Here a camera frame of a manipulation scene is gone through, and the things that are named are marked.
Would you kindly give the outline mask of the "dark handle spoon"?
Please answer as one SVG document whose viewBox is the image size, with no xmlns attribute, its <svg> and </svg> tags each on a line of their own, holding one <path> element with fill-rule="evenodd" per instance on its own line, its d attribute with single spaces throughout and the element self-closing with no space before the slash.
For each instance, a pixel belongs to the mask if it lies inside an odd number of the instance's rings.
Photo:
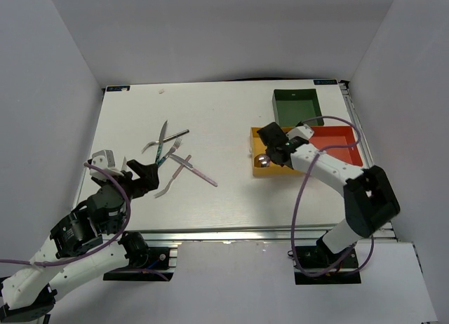
<svg viewBox="0 0 449 324">
<path fill-rule="evenodd" d="M 268 168 L 270 166 L 271 160 L 266 154 L 258 154 L 254 158 L 255 168 Z"/>
</svg>

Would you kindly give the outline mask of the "pink handle fork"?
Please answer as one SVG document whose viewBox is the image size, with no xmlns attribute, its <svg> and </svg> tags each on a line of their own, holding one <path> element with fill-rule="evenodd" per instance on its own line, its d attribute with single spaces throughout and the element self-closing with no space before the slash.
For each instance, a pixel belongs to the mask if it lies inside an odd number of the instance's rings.
<svg viewBox="0 0 449 324">
<path fill-rule="evenodd" d="M 166 187 L 165 187 L 164 189 L 162 189 L 161 191 L 159 191 L 158 193 L 156 193 L 156 194 L 154 195 L 154 198 L 159 198 L 159 197 L 163 196 L 164 194 L 166 194 L 166 193 L 169 191 L 171 184 L 175 181 L 175 179 L 177 178 L 177 176 L 182 172 L 182 170 L 183 170 L 184 168 L 185 168 L 184 165 L 180 165 L 180 166 L 178 167 L 178 169 L 173 173 L 173 175 L 172 175 L 172 177 L 170 178 L 170 180 L 168 181 Z"/>
</svg>

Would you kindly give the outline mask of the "teal handle fork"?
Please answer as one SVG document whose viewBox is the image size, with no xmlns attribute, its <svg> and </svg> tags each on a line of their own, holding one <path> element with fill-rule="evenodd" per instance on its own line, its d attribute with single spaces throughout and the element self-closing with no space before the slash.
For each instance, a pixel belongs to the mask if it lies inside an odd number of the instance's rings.
<svg viewBox="0 0 449 324">
<path fill-rule="evenodd" d="M 182 138 L 181 137 L 178 137 L 176 140 L 175 140 L 175 142 L 174 142 L 174 144 L 173 144 L 173 146 L 169 149 L 169 151 L 158 161 L 158 167 L 161 167 L 162 166 L 162 164 L 168 159 L 168 157 L 171 155 L 171 154 L 174 154 L 178 149 L 179 149 L 179 147 L 180 147 L 180 145 L 182 144 Z"/>
</svg>

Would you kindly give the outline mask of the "teal handle knife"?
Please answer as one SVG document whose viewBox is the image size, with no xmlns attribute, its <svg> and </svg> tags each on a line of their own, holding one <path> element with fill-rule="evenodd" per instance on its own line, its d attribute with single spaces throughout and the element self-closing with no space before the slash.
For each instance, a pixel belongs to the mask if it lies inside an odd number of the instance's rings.
<svg viewBox="0 0 449 324">
<path fill-rule="evenodd" d="M 158 147 L 157 147 L 157 151 L 156 151 L 156 156 L 155 156 L 155 159 L 154 159 L 154 163 L 157 164 L 157 165 L 159 164 L 159 159 L 161 157 L 161 152 L 162 152 L 162 149 L 163 149 L 163 143 L 164 143 L 164 139 L 165 139 L 165 136 L 166 136 L 167 126 L 168 126 L 168 121 L 165 121 L 163 123 L 162 127 L 161 127 L 161 130 L 160 130 L 159 140 L 158 140 L 159 143 L 158 143 Z"/>
</svg>

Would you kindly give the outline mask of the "dark handle fork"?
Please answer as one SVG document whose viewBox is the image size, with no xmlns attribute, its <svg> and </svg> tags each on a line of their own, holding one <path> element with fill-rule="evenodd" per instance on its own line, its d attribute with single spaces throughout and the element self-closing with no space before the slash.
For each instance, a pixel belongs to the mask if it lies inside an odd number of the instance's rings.
<svg viewBox="0 0 449 324">
<path fill-rule="evenodd" d="M 165 137 L 165 138 L 163 139 L 163 142 L 164 142 L 164 143 L 165 143 L 165 142 L 170 142 L 171 140 L 175 140 L 176 138 L 181 137 L 181 136 L 183 136 L 183 135 L 186 135 L 186 134 L 188 134 L 189 132 L 190 132 L 189 129 L 183 130 L 183 131 L 178 132 L 178 133 L 176 133 L 176 134 L 174 134 L 174 135 L 171 135 L 171 136 L 169 136 L 169 137 Z M 154 145 L 159 145 L 159 144 L 160 144 L 160 141 L 148 142 L 148 143 L 142 148 L 141 154 L 143 154 L 148 148 L 150 148 L 150 147 L 152 147 L 152 146 L 154 146 Z"/>
</svg>

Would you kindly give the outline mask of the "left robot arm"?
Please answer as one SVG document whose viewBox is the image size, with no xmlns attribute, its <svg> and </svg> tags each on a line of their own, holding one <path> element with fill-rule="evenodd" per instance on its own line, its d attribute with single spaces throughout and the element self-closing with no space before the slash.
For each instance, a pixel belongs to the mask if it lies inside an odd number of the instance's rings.
<svg viewBox="0 0 449 324">
<path fill-rule="evenodd" d="M 100 188 L 51 229 L 19 271 L 1 279 L 2 323 L 45 317 L 57 300 L 109 271 L 151 271 L 148 245 L 126 227 L 130 202 L 159 187 L 158 165 L 130 160 L 129 171 L 117 170 L 99 156 L 84 165 Z"/>
</svg>

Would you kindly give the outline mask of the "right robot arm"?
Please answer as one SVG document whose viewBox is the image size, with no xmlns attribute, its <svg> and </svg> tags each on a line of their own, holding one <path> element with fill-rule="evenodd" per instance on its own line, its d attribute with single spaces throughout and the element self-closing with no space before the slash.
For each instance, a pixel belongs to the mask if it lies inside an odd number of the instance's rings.
<svg viewBox="0 0 449 324">
<path fill-rule="evenodd" d="M 322 274 L 335 269 L 356 243 L 370 238 L 400 213 L 400 205 L 385 171 L 363 168 L 331 156 L 331 146 L 317 148 L 314 131 L 299 123 L 288 132 L 275 122 L 257 131 L 269 161 L 314 177 L 334 189 L 344 201 L 344 218 L 316 242 L 313 258 L 324 265 Z"/>
</svg>

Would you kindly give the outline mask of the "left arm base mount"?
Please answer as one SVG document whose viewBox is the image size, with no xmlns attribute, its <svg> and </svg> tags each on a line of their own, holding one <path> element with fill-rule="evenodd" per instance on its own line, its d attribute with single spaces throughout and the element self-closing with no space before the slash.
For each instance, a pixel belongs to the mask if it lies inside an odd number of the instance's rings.
<svg viewBox="0 0 449 324">
<path fill-rule="evenodd" d="M 126 250 L 128 265 L 105 273 L 104 281 L 168 282 L 173 277 L 169 247 L 149 246 L 142 234 L 134 231 L 125 231 L 119 244 Z"/>
</svg>

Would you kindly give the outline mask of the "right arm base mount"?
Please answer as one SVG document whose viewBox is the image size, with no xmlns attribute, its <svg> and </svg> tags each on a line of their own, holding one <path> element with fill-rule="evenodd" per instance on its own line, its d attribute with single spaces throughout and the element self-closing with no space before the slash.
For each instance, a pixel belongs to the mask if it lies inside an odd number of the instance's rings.
<svg viewBox="0 0 449 324">
<path fill-rule="evenodd" d="M 310 273 L 316 273 L 328 268 L 337 261 L 344 251 L 336 255 L 327 255 L 319 252 L 316 246 L 296 246 L 297 258 L 304 270 Z M 294 261 L 293 251 L 288 251 L 289 258 L 293 261 L 293 271 L 296 285 L 356 285 L 361 284 L 361 275 L 359 271 L 358 257 L 355 248 L 352 248 L 348 256 L 345 257 L 336 267 L 329 272 L 318 277 L 305 276 Z"/>
</svg>

